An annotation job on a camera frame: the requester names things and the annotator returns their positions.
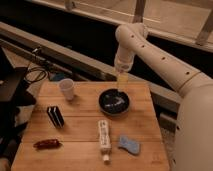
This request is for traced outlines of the translucent yellow stick tool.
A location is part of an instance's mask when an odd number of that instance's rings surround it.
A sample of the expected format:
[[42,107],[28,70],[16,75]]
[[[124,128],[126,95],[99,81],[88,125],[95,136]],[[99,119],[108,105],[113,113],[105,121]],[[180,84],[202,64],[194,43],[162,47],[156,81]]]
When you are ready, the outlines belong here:
[[117,74],[117,89],[122,92],[128,82],[128,74],[126,72],[119,72]]

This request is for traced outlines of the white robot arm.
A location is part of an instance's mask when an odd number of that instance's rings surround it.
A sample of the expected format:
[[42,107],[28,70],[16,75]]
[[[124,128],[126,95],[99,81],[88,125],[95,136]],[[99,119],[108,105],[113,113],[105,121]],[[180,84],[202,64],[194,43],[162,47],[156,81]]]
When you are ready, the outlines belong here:
[[115,36],[118,72],[130,71],[138,56],[182,97],[172,171],[213,171],[213,78],[149,43],[142,23],[122,24]]

